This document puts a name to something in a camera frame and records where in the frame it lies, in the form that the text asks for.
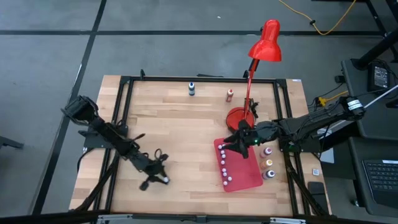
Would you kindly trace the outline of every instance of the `wooden tabletop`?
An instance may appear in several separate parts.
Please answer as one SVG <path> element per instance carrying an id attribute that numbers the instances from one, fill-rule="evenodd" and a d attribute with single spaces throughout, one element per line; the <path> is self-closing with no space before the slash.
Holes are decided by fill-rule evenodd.
<path id="1" fill-rule="evenodd" d="M 99 115 L 106 121 L 111 121 L 119 81 L 118 75 L 106 75 L 103 78 L 97 104 Z M 301 81 L 287 80 L 287 84 L 293 116 L 307 114 Z M 230 103 L 225 102 L 228 89 L 234 90 Z M 282 90 L 279 92 L 286 117 Z M 245 96 L 245 83 L 197 82 L 195 96 L 189 96 L 186 82 L 135 81 L 127 119 L 128 136 L 133 138 L 146 133 L 145 137 L 137 140 L 142 152 L 148 152 L 153 158 L 155 150 L 161 148 L 169 155 L 164 164 L 170 183 L 150 183 L 146 191 L 141 191 L 139 186 L 147 176 L 135 170 L 129 161 L 121 160 L 111 211 L 291 216 L 285 164 L 277 141 L 254 147 L 258 162 L 261 161 L 258 156 L 261 149 L 273 149 L 269 156 L 274 161 L 271 168 L 276 172 L 273 179 L 265 180 L 262 186 L 253 189 L 231 193 L 223 190 L 213 141 L 230 135 L 225 117 L 230 109 L 243 105 Z M 258 121 L 277 119 L 271 84 L 252 84 L 251 97 L 259 101 L 256 108 Z M 96 185 L 103 155 L 104 149 L 95 149 L 81 161 L 70 208 L 79 206 Z M 315 157 L 310 153 L 302 153 L 301 160 L 306 183 L 325 182 L 321 165 Z M 312 169 L 318 169 L 320 175 L 312 175 Z M 299 212 L 303 213 L 300 191 L 295 187 Z M 104 208 L 107 190 L 108 186 L 103 190 L 101 208 Z"/>

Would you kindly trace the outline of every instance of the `gray floor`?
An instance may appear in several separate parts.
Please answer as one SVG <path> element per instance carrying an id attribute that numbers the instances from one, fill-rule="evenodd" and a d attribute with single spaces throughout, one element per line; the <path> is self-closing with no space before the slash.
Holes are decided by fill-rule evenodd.
<path id="1" fill-rule="evenodd" d="M 328 30 L 349 3 L 285 0 Z M 384 1 L 373 1 L 388 30 L 397 27 Z M 0 30 L 91 30 L 100 0 L 0 0 Z M 100 30 L 258 30 L 278 19 L 281 30 L 312 30 L 308 21 L 278 1 L 108 0 Z M 364 4 L 356 4 L 337 30 L 377 30 Z M 97 36 L 79 94 L 96 99 L 103 75 L 241 77 L 256 36 L 124 35 Z M 50 153 L 61 108 L 75 81 L 88 36 L 0 35 L 0 135 L 24 142 L 21 151 L 0 150 L 0 216 L 25 215 Z M 281 36 L 282 62 L 262 62 L 256 76 L 302 79 L 307 101 L 336 86 L 340 61 L 359 57 L 377 37 Z M 390 52 L 383 56 L 391 59 Z M 81 155 L 81 129 L 69 125 L 44 213 L 67 211 Z M 342 218 L 397 223 L 351 206 L 351 183 L 326 179 L 332 211 Z"/>

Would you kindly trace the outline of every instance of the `sticker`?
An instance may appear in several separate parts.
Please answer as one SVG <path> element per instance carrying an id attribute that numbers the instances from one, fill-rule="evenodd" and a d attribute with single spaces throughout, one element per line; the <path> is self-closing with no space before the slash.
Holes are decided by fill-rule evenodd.
<path id="1" fill-rule="evenodd" d="M 383 161 L 383 163 L 398 164 L 398 161 Z"/>
<path id="2" fill-rule="evenodd" d="M 319 175 L 318 169 L 312 169 L 312 175 Z"/>
<path id="3" fill-rule="evenodd" d="M 348 102 L 348 106 L 353 106 L 357 103 L 360 103 L 359 100 L 353 100 L 353 101 Z"/>
<path id="4" fill-rule="evenodd" d="M 348 109 L 349 110 L 353 110 L 353 109 L 360 108 L 360 107 L 362 107 L 362 104 L 361 103 L 357 103 L 354 106 L 350 106 Z"/>

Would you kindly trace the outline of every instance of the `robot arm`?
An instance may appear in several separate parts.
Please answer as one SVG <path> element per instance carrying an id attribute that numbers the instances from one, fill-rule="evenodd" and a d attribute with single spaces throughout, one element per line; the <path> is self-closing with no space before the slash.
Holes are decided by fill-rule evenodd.
<path id="1" fill-rule="evenodd" d="M 98 115 L 98 106 L 87 96 L 78 96 L 61 110 L 75 124 L 92 127 L 104 140 L 114 146 L 123 159 L 130 160 L 138 171 L 145 172 L 148 178 L 140 186 L 141 190 L 146 190 L 149 182 L 168 184 L 169 178 L 164 171 L 163 161 L 169 156 L 162 154 L 160 149 L 155 152 L 155 160 L 150 159 L 148 153 L 142 153 L 135 140 L 144 137 L 145 134 L 134 139 L 123 137 L 118 133 L 115 125 L 105 123 Z M 160 174 L 163 179 L 157 177 L 157 174 Z"/>
<path id="2" fill-rule="evenodd" d="M 238 130 L 224 141 L 230 144 L 225 149 L 238 152 L 248 158 L 248 147 L 260 145 L 280 138 L 281 142 L 301 146 L 318 129 L 345 119 L 355 121 L 364 116 L 365 109 L 355 97 L 340 97 L 329 107 L 299 118 L 285 118 L 273 121 L 262 121 L 251 128 L 246 120 L 239 122 Z"/>

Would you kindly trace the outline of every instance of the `paint bottle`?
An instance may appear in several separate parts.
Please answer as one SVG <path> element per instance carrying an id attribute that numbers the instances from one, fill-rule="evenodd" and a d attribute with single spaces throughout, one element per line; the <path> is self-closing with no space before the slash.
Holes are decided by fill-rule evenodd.
<path id="1" fill-rule="evenodd" d="M 234 91 L 233 90 L 228 90 L 226 92 L 226 100 L 225 101 L 231 102 L 233 95 L 234 95 Z"/>
<path id="2" fill-rule="evenodd" d="M 265 158 L 265 157 L 269 156 L 271 153 L 272 153 L 272 149 L 267 147 L 260 152 L 260 157 Z"/>
<path id="3" fill-rule="evenodd" d="M 260 163 L 260 169 L 266 169 L 270 166 L 272 166 L 272 160 L 270 160 L 270 159 L 267 159 L 266 161 L 262 161 Z"/>
<path id="4" fill-rule="evenodd" d="M 195 84 L 193 84 L 193 82 L 189 83 L 188 89 L 189 89 L 189 95 L 190 96 L 195 95 Z"/>
<path id="5" fill-rule="evenodd" d="M 264 180 L 267 180 L 275 177 L 275 172 L 273 170 L 269 170 L 267 172 L 263 172 L 261 175 Z"/>

